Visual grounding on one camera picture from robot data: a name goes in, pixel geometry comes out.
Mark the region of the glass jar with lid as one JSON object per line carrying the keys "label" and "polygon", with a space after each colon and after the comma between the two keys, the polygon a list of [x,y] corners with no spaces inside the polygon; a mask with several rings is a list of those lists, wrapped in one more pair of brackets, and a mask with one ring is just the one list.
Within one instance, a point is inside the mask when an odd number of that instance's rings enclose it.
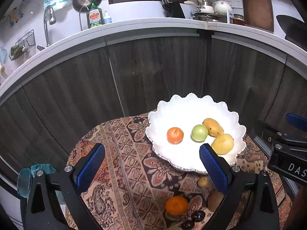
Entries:
{"label": "glass jar with lid", "polygon": [[246,25],[244,16],[240,14],[233,14],[233,24]]}

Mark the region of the yellow lemon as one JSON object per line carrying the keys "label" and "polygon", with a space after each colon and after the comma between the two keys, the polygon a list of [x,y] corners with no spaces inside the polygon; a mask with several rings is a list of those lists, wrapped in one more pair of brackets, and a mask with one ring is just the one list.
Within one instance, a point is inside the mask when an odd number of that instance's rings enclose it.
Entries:
{"label": "yellow lemon", "polygon": [[229,134],[222,134],[214,139],[211,147],[218,155],[225,155],[233,149],[234,139]]}

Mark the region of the small orange tangerine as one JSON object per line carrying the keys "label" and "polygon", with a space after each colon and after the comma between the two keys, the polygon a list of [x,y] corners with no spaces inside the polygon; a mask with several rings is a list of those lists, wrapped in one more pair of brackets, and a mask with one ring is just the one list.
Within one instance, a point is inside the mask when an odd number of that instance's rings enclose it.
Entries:
{"label": "small orange tangerine", "polygon": [[184,137],[183,131],[178,127],[172,127],[167,131],[167,140],[171,144],[179,144]]}

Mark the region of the black knife block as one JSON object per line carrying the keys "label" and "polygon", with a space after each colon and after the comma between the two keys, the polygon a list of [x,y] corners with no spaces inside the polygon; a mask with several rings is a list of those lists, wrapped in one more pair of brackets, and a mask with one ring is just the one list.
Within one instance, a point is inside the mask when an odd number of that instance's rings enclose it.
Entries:
{"label": "black knife block", "polygon": [[170,2],[169,0],[161,0],[161,1],[162,1],[162,7],[166,12],[167,17],[185,19],[184,12],[178,1],[176,2]]}

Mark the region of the small tan longan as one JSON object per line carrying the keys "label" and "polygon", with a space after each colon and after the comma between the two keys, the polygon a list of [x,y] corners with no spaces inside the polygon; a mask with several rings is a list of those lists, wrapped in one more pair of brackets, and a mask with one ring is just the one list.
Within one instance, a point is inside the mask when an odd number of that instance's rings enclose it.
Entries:
{"label": "small tan longan", "polygon": [[208,186],[208,183],[209,183],[208,177],[207,176],[203,176],[203,177],[200,177],[198,179],[197,186],[199,188],[205,188],[206,186]]}

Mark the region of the dark plum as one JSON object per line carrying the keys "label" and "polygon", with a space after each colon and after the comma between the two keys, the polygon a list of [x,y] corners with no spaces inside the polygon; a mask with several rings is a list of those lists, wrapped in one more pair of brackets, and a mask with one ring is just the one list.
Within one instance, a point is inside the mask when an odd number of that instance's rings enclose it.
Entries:
{"label": "dark plum", "polygon": [[195,227],[195,222],[192,220],[186,220],[181,225],[182,230],[192,230]]}
{"label": "dark plum", "polygon": [[192,214],[191,214],[191,220],[193,222],[201,222],[203,221],[205,218],[205,212],[201,211],[201,210],[195,210]]}

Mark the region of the large orange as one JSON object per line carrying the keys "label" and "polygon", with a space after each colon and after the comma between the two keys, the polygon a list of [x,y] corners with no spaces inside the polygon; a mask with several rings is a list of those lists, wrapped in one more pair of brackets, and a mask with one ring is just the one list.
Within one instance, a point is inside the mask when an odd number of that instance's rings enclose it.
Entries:
{"label": "large orange", "polygon": [[188,202],[182,196],[173,196],[166,201],[165,210],[173,216],[183,215],[188,210]]}

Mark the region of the brown kiwi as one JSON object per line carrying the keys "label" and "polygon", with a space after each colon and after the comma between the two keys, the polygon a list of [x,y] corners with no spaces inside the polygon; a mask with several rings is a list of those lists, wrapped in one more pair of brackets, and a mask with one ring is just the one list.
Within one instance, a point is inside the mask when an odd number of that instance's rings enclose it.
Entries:
{"label": "brown kiwi", "polygon": [[220,205],[223,198],[224,198],[223,193],[213,190],[208,197],[208,202],[207,202],[208,209],[214,212]]}

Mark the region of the patterned woven table cloth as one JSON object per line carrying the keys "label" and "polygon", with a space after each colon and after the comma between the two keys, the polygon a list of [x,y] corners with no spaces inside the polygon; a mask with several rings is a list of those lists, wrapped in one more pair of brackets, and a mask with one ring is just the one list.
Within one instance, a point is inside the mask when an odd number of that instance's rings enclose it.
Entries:
{"label": "patterned woven table cloth", "polygon": [[[75,165],[91,148],[105,147],[102,162],[82,199],[103,229],[180,229],[195,210],[205,212],[201,229],[212,216],[207,201],[211,182],[199,188],[201,175],[178,171],[158,157],[145,134],[148,115],[122,117],[103,122],[84,135],[71,151],[68,165]],[[179,216],[166,212],[165,203],[182,196],[188,210]]]}

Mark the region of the yellow orange mango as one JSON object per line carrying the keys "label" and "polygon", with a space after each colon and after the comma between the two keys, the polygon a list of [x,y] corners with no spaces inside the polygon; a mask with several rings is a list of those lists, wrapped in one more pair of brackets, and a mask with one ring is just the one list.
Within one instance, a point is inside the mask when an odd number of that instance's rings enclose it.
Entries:
{"label": "yellow orange mango", "polygon": [[202,124],[207,128],[210,136],[217,137],[224,133],[224,130],[220,124],[212,118],[206,118]]}

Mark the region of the green dish soap bottle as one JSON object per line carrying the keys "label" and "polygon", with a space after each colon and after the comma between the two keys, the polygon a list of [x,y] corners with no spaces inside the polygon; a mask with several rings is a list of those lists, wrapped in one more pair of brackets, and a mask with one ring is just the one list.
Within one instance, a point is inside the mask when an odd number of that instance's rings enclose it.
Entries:
{"label": "green dish soap bottle", "polygon": [[91,7],[86,12],[88,28],[93,28],[104,24],[102,10],[95,5],[96,0],[91,0]]}

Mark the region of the black wok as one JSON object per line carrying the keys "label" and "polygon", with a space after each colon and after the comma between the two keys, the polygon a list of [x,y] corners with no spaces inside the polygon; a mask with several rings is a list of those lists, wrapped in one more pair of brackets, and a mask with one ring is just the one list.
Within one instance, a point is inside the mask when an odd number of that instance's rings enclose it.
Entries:
{"label": "black wok", "polygon": [[306,25],[304,22],[287,15],[277,15],[276,19],[286,34],[286,40],[301,48],[306,48]]}

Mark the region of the wooden cutting board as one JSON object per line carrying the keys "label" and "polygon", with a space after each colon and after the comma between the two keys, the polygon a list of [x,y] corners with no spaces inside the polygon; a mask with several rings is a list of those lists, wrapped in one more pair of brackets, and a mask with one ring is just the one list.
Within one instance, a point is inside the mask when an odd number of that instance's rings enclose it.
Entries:
{"label": "wooden cutting board", "polygon": [[274,32],[271,0],[243,0],[243,13],[247,25]]}

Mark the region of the chrome kitchen faucet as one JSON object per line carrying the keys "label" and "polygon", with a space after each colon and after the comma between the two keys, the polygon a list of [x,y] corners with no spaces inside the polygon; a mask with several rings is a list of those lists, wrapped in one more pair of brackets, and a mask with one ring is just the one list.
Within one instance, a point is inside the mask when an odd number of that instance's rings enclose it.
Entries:
{"label": "chrome kitchen faucet", "polygon": [[56,17],[54,15],[54,9],[51,5],[48,5],[44,10],[44,34],[46,39],[46,47],[49,47],[51,45],[50,37],[48,33],[48,25],[53,25],[56,23]]}

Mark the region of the green apple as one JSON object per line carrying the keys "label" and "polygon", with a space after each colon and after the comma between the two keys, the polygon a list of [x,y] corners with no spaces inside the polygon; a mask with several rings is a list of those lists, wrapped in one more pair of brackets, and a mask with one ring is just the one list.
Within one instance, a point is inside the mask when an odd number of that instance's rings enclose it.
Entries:
{"label": "green apple", "polygon": [[203,142],[208,136],[208,129],[204,125],[196,125],[191,131],[191,137],[196,142]]}

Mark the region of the teal plastic bag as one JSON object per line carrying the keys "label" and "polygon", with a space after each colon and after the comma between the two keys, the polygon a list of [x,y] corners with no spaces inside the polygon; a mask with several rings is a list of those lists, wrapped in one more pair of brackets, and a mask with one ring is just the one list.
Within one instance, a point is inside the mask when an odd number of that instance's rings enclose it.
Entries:
{"label": "teal plastic bag", "polygon": [[23,168],[17,179],[17,192],[23,198],[28,198],[32,186],[32,180],[37,172],[43,170],[46,174],[56,173],[57,170],[49,163],[32,165],[30,168]]}

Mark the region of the white scalloped fruit bowl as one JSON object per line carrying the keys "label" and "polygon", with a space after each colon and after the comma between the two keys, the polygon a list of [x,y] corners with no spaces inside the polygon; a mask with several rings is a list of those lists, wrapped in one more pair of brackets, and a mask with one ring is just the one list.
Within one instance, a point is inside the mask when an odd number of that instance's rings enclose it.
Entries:
{"label": "white scalloped fruit bowl", "polygon": [[[233,137],[234,147],[223,158],[228,164],[235,164],[237,156],[246,148],[243,140],[246,127],[239,124],[237,112],[230,111],[224,101],[214,102],[209,95],[199,98],[193,93],[185,97],[175,94],[169,101],[159,101],[157,108],[148,113],[146,136],[155,154],[175,169],[207,174],[199,157],[201,143],[191,138],[193,127],[206,118],[216,120],[224,132]],[[184,133],[179,144],[171,144],[167,140],[167,131],[172,127],[178,127]]]}

